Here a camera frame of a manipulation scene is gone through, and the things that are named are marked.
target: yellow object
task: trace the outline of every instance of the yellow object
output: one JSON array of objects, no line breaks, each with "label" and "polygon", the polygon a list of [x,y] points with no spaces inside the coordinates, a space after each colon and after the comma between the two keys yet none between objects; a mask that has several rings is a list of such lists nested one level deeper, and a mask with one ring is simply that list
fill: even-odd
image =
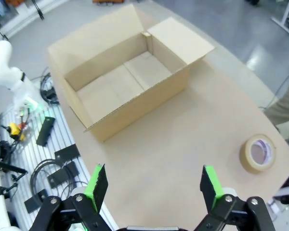
[{"label": "yellow object", "polygon": [[[21,129],[19,128],[19,126],[15,123],[10,123],[9,125],[9,133],[10,133],[10,137],[14,140],[16,140],[21,132]],[[24,134],[21,134],[20,139],[21,141],[23,141],[25,139]]]},{"label": "yellow object", "polygon": [[242,166],[250,173],[268,170],[275,162],[276,148],[265,135],[257,134],[249,138],[241,147]]}]

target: person's leg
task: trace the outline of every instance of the person's leg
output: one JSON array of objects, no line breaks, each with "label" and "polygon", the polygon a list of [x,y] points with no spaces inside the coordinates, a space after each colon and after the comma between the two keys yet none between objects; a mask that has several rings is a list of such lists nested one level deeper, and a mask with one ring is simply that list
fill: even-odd
[{"label": "person's leg", "polygon": [[264,114],[274,125],[289,121],[289,87],[286,94],[275,104],[268,107]]}]

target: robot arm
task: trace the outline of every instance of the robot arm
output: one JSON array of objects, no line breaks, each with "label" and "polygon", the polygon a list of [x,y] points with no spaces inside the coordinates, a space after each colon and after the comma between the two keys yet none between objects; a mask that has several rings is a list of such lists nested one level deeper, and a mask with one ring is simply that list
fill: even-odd
[{"label": "robot arm", "polygon": [[24,104],[31,111],[41,111],[47,106],[42,99],[39,89],[17,67],[9,67],[12,46],[8,41],[0,41],[0,86],[5,86],[14,93],[14,109],[18,110]]}]

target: open cardboard box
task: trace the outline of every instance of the open cardboard box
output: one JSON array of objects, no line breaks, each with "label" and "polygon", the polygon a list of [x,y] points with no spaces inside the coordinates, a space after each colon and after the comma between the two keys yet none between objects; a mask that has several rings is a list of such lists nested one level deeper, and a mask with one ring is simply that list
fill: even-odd
[{"label": "open cardboard box", "polygon": [[49,47],[51,72],[80,121],[105,141],[184,90],[213,46],[173,18],[146,28],[127,5]]}]

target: masking tape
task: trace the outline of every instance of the masking tape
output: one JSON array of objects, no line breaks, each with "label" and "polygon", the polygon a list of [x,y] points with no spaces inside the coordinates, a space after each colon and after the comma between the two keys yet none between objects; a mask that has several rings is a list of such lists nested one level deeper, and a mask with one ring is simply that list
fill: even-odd
[{"label": "masking tape", "polygon": [[268,170],[275,162],[276,148],[265,135],[249,138],[241,147],[240,161],[246,171],[260,173]]}]

